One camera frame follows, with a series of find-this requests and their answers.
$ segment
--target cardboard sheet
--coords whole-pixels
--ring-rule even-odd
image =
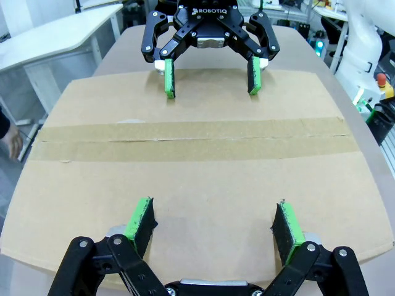
[[[267,71],[256,97],[241,70],[176,77],[174,101],[152,72],[68,86],[20,177],[3,254],[55,272],[74,237],[101,240],[147,196],[159,225],[144,259],[163,283],[273,279],[282,199],[328,249],[368,260],[393,247],[365,158],[316,75]]]

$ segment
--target table leg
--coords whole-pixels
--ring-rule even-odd
[[[348,22],[345,22],[343,24],[343,28],[341,29],[338,47],[336,48],[336,52],[335,52],[335,55],[333,56],[333,60],[332,60],[331,67],[330,67],[331,72],[333,74],[335,74],[336,68],[338,67],[340,54],[341,54],[341,51],[343,50],[344,41],[346,40],[347,32],[348,32]]]
[[[40,63],[24,66],[24,69],[45,112],[49,114],[62,94],[50,66]]]
[[[118,18],[116,14],[113,14],[111,19],[112,31],[114,32],[115,41],[121,37],[121,32],[119,30]]]
[[[95,34],[92,35],[91,37],[91,47],[92,47],[93,59],[96,62],[96,65],[99,66],[101,61],[103,60],[103,57],[101,55],[98,39]]]

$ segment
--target bolt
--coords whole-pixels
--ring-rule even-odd
[[[80,242],[80,247],[85,248],[88,245],[88,242],[86,240],[81,240]]]
[[[314,251],[315,251],[315,246],[314,246],[313,244],[309,244],[309,245],[307,245],[307,249],[308,249],[310,252],[314,252]]]
[[[341,249],[341,250],[339,251],[339,254],[340,254],[340,256],[345,257],[345,256],[347,256],[347,251],[344,250],[344,249]]]
[[[167,292],[171,295],[171,296],[176,296],[175,290],[172,288],[166,288]]]
[[[117,237],[116,239],[114,239],[114,245],[120,245],[122,242],[122,239],[120,239],[119,237]]]
[[[262,294],[263,294],[262,291],[256,290],[256,291],[254,291],[254,292],[251,294],[251,296],[261,296]]]

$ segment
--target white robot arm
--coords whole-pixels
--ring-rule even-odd
[[[395,36],[395,0],[344,0],[349,20],[349,36],[336,77],[354,101],[357,95],[381,99],[373,78],[382,51],[376,26]]]

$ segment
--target brown packing tape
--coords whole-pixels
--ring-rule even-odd
[[[45,128],[31,160],[201,162],[308,157],[359,148],[339,118]]]

